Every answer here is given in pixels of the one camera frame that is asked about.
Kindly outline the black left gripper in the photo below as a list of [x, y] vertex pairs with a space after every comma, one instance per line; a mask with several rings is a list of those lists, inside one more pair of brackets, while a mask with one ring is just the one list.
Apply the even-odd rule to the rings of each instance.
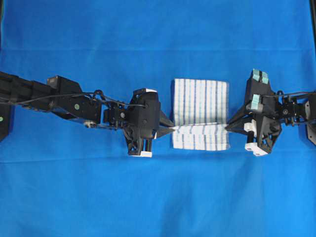
[[174, 132], [173, 127], [174, 122], [160, 110], [157, 91], [142, 88], [133, 92], [123, 128], [128, 155], [152, 157], [152, 141]]

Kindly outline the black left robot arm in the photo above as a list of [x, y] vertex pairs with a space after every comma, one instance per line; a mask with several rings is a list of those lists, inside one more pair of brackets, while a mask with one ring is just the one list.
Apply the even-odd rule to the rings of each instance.
[[43, 84], [16, 75], [0, 74], [0, 138], [9, 135], [13, 106], [53, 113], [87, 128], [123, 131], [128, 155], [152, 157], [152, 141], [175, 131], [174, 123], [161, 110], [158, 93], [141, 88], [129, 103], [104, 95], [102, 90], [83, 92], [70, 79], [54, 76]]

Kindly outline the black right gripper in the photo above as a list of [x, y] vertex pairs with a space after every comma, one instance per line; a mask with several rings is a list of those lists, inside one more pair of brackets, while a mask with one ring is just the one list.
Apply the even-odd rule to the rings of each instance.
[[225, 127], [231, 133], [248, 133], [245, 149], [255, 156], [270, 154], [282, 132], [279, 121], [281, 95], [281, 92], [272, 91], [266, 72], [253, 69], [246, 85], [245, 104]]

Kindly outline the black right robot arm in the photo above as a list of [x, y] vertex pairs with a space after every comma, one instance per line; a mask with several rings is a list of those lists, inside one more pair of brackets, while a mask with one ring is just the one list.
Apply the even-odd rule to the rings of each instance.
[[264, 156], [272, 152], [282, 124], [304, 124], [308, 140], [315, 143], [316, 93], [273, 92], [268, 74], [253, 69], [247, 80], [244, 104], [225, 129], [246, 135], [245, 149], [255, 156]]

